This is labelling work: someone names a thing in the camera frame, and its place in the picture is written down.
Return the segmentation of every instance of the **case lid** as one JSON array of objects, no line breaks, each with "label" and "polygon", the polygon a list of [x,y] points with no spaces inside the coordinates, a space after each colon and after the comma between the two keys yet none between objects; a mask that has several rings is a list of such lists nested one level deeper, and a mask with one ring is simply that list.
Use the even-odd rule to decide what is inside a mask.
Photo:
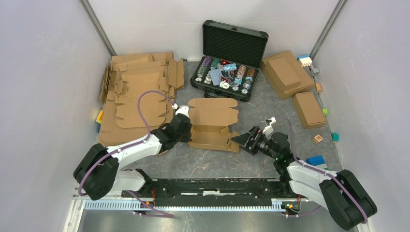
[{"label": "case lid", "polygon": [[202,24],[204,55],[259,68],[268,34],[207,20]]}]

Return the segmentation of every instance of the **cardboard sheet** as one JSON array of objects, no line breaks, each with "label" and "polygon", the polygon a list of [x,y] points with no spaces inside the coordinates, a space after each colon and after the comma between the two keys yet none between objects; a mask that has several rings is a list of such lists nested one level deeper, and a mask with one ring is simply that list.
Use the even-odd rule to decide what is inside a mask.
[{"label": "cardboard sheet", "polygon": [[239,152],[239,144],[231,138],[239,135],[230,133],[229,125],[238,121],[238,111],[232,107],[238,102],[230,98],[196,98],[188,102],[192,123],[192,148]]},{"label": "cardboard sheet", "polygon": [[[173,58],[173,52],[113,57],[102,79],[101,144],[119,145],[147,134],[138,114],[138,98],[147,90],[157,90],[174,99],[176,88],[183,87],[183,61],[177,62]],[[148,93],[141,99],[141,110],[150,130],[171,122],[174,117],[169,101],[155,93]]]}]

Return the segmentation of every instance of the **wooden block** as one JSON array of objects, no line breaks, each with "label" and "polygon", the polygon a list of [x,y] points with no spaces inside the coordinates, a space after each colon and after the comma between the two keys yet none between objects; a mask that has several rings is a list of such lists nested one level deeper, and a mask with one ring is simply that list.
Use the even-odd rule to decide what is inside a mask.
[{"label": "wooden block", "polygon": [[316,135],[315,137],[313,137],[312,141],[316,144],[320,143],[323,140],[323,138],[321,137],[320,134]]},{"label": "wooden block", "polygon": [[322,91],[322,85],[320,83],[316,83],[316,91],[320,93]]}]

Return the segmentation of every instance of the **cyan block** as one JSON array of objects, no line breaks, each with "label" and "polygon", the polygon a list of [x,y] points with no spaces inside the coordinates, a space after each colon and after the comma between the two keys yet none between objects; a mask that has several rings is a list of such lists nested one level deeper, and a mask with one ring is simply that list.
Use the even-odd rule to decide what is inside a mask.
[{"label": "cyan block", "polygon": [[332,135],[333,142],[339,142],[339,134],[338,133],[332,132],[330,134]]}]

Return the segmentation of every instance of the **cardboard box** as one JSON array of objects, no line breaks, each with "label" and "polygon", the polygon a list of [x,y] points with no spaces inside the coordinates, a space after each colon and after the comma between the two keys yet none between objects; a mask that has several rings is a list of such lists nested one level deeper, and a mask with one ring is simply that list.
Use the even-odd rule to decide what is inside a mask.
[{"label": "cardboard box", "polygon": [[269,60],[266,65],[269,73],[275,74],[273,78],[280,90],[286,91],[297,87],[300,79],[289,65],[285,57]]},{"label": "cardboard box", "polygon": [[295,94],[293,105],[304,129],[319,128],[326,124],[326,118],[312,92]]},{"label": "cardboard box", "polygon": [[196,98],[188,102],[192,123],[189,146],[209,150],[239,152],[239,144],[231,138],[239,133],[229,132],[229,125],[238,121],[238,102],[230,98]]},{"label": "cardboard box", "polygon": [[[286,59],[286,61],[289,64],[288,68],[291,67],[293,72],[298,76],[300,83],[297,86],[292,87],[288,90],[282,90],[279,87],[278,83],[281,81],[281,79],[276,75],[276,73],[270,71],[267,68],[270,60],[275,60],[278,58]],[[299,62],[296,60],[296,58],[294,57],[291,51],[287,51],[287,52],[273,55],[271,57],[263,58],[262,64],[261,64],[261,70],[265,74],[265,77],[271,84],[272,88],[275,90],[279,98],[282,100],[290,98],[296,93],[310,91],[315,86],[315,82],[308,75],[308,73],[300,66]]]}]

